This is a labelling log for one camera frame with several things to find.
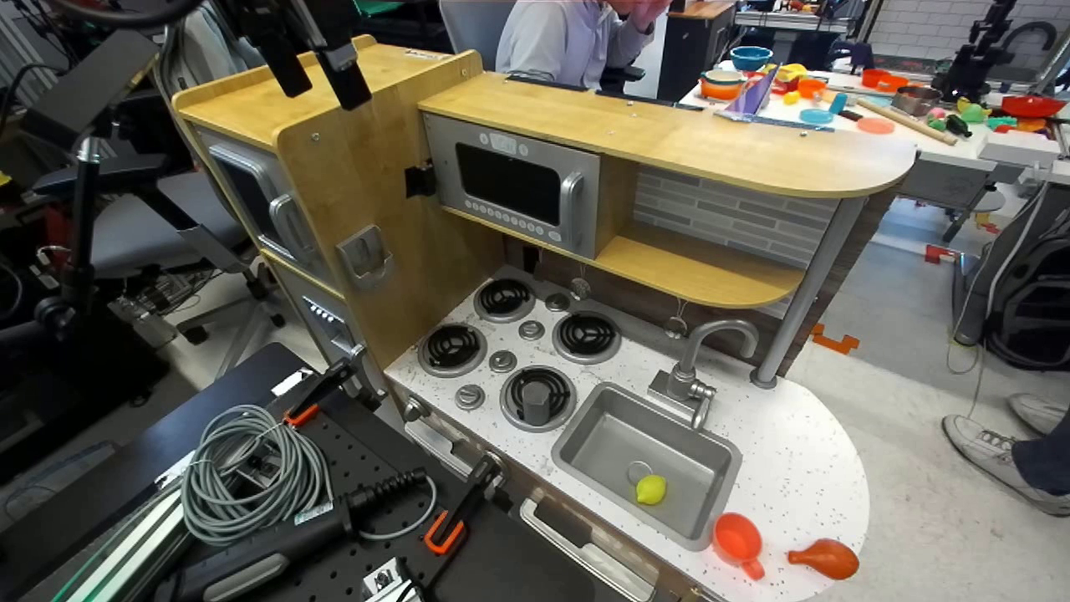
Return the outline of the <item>grey cylinder block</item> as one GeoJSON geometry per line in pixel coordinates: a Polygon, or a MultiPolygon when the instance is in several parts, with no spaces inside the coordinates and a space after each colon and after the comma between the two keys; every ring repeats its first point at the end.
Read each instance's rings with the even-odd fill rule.
{"type": "Polygon", "coordinates": [[[529,423],[547,423],[551,419],[551,391],[543,382],[529,382],[519,407],[529,423]]]}

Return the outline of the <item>stove burner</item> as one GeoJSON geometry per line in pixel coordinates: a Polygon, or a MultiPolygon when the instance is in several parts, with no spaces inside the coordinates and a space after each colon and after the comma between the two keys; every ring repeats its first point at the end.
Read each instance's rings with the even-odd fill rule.
{"type": "Polygon", "coordinates": [[[579,312],[557,325],[557,350],[576,365],[608,361],[620,344],[620,328],[601,315],[579,312]]]}
{"type": "Polygon", "coordinates": [[[576,411],[576,383],[547,365],[519,369],[500,391],[503,415],[523,430],[551,430],[576,411]]]}
{"type": "Polygon", "coordinates": [[[485,357],[485,350],[489,344],[480,328],[450,320],[422,342],[418,365],[428,374],[459,378],[467,374],[485,357]]]}
{"type": "Polygon", "coordinates": [[[532,305],[535,305],[535,293],[519,279],[495,279],[482,283],[475,293],[475,312],[495,325],[523,320],[532,312],[532,305]]]}

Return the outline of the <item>front left stove burner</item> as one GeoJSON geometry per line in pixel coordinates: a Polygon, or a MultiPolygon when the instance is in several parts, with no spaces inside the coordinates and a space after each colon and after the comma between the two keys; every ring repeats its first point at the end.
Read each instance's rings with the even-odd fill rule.
{"type": "Polygon", "coordinates": [[[489,344],[480,328],[450,320],[422,342],[418,365],[428,374],[459,378],[467,374],[485,357],[485,350],[489,344]]]}

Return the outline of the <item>grey stove knob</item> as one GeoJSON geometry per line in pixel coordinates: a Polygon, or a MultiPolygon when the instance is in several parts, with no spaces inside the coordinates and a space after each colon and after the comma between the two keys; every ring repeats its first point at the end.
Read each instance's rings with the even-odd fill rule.
{"type": "Polygon", "coordinates": [[[461,383],[461,389],[454,391],[454,406],[459,406],[461,411],[482,407],[482,406],[485,406],[485,389],[482,389],[482,383],[461,383]]]}
{"type": "Polygon", "coordinates": [[[515,365],[519,365],[519,357],[515,357],[512,350],[495,350],[495,353],[489,357],[489,369],[492,369],[495,374],[510,374],[510,372],[515,372],[515,365]]]}

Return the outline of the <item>back right stove burner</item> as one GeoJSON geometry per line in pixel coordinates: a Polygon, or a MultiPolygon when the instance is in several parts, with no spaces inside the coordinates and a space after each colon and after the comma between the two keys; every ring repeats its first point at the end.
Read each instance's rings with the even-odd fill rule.
{"type": "Polygon", "coordinates": [[[620,328],[601,315],[579,312],[557,325],[557,350],[576,365],[608,361],[620,344],[620,328]]]}

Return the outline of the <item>front right stove burner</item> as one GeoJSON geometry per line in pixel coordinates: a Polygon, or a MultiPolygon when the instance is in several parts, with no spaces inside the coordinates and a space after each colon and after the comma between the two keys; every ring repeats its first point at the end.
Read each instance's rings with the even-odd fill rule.
{"type": "Polygon", "coordinates": [[[503,415],[523,430],[551,430],[576,411],[576,383],[547,365],[519,369],[500,391],[503,415]]]}

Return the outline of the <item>orange plastic cup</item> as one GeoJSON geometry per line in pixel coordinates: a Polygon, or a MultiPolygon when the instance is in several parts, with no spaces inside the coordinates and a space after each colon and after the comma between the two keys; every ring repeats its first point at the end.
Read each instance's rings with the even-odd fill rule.
{"type": "Polygon", "coordinates": [[[766,574],[766,570],[759,563],[764,536],[745,515],[738,515],[738,510],[719,515],[709,532],[709,542],[723,563],[742,570],[752,583],[759,583],[766,574]]]}

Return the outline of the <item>toy oven door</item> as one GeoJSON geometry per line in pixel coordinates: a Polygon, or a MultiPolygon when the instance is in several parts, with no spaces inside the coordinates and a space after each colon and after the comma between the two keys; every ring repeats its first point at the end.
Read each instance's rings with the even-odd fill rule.
{"type": "Polygon", "coordinates": [[[236,195],[238,211],[250,219],[253,236],[316,280],[331,280],[331,266],[299,207],[280,161],[245,141],[198,131],[207,157],[236,195]]]}

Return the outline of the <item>person in white shirt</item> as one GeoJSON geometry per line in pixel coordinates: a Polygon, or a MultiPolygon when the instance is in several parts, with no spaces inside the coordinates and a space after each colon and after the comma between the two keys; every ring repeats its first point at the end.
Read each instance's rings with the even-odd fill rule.
{"type": "Polygon", "coordinates": [[[515,0],[495,69],[566,88],[595,88],[629,66],[674,0],[515,0]]]}

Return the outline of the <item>toy microwave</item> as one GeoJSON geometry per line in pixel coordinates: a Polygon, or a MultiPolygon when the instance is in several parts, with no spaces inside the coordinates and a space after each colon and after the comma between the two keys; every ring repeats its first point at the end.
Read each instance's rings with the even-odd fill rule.
{"type": "Polygon", "coordinates": [[[581,257],[600,253],[595,154],[436,112],[426,117],[426,137],[450,207],[581,257]]]}

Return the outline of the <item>wooden toy kitchen set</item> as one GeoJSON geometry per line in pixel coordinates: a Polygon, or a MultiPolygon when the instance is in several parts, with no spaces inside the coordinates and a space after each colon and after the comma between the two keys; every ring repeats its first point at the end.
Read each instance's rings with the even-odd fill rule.
{"type": "Polygon", "coordinates": [[[803,602],[824,591],[824,574],[786,555],[815,538],[861,546],[869,486],[846,428],[794,382],[791,365],[901,184],[834,202],[766,195],[738,184],[738,151],[703,111],[510,81],[475,53],[378,41],[357,47],[357,62],[373,97],[354,111],[325,83],[284,92],[265,66],[188,88],[173,99],[198,157],[236,207],[198,131],[280,161],[331,266],[331,280],[316,280],[253,236],[287,293],[337,312],[340,342],[412,411],[431,451],[473,446],[506,465],[525,508],[562,508],[591,526],[591,542],[576,555],[595,574],[622,577],[629,591],[669,588],[726,602],[803,602]],[[581,257],[450,207],[428,154],[428,112],[595,154],[600,253],[581,257]],[[475,312],[480,289],[495,279],[532,289],[535,305],[523,320],[495,325],[475,312]],[[622,344],[608,361],[576,365],[557,350],[557,325],[579,312],[620,328],[622,344]],[[709,338],[698,357],[698,378],[716,389],[698,430],[742,455],[723,515],[738,510],[759,528],[759,583],[723,563],[714,542],[674,542],[557,460],[557,442],[600,383],[687,423],[689,411],[657,399],[648,382],[684,357],[698,325],[719,319],[759,328],[752,357],[734,335],[709,338]],[[418,365],[422,342],[450,320],[480,328],[489,344],[459,378],[418,365]],[[515,372],[562,372],[579,393],[569,421],[551,430],[515,428],[500,406],[515,372],[495,374],[495,350],[512,350],[515,372]],[[461,383],[482,383],[485,406],[461,411],[461,383]]]}

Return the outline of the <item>silver toy faucet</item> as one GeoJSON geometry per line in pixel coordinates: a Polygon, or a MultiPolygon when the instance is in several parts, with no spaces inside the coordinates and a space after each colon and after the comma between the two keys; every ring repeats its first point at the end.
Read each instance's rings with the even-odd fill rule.
{"type": "Polygon", "coordinates": [[[684,357],[660,372],[648,382],[648,391],[661,402],[676,402],[689,411],[687,423],[698,430],[707,419],[714,415],[716,389],[698,378],[698,357],[709,338],[734,335],[742,344],[742,353],[752,357],[759,350],[759,328],[745,319],[719,319],[698,325],[684,348],[684,357]]]}

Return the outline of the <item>yellow toy lemon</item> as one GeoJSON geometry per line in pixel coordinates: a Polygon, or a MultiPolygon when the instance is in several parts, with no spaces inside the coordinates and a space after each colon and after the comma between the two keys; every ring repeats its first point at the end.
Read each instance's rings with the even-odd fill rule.
{"type": "Polygon", "coordinates": [[[661,474],[641,474],[631,489],[631,502],[645,508],[661,506],[665,496],[669,496],[669,483],[661,474]]]}

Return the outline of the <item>table with colourful toys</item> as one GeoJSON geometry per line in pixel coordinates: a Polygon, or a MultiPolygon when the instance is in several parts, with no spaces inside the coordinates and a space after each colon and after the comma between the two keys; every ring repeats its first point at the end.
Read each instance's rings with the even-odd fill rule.
{"type": "Polygon", "coordinates": [[[948,127],[949,111],[914,117],[891,92],[858,76],[821,69],[707,69],[684,106],[719,120],[738,151],[738,184],[766,195],[834,202],[901,184],[902,197],[972,213],[997,186],[997,151],[1024,144],[1019,131],[948,127]]]}

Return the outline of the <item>orange toy drumstick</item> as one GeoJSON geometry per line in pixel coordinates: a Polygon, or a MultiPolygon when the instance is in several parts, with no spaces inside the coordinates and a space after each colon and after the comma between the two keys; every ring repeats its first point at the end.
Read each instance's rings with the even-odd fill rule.
{"type": "Polygon", "coordinates": [[[861,555],[837,538],[815,538],[811,548],[794,548],[786,563],[811,566],[827,577],[854,577],[861,571],[861,555]]]}

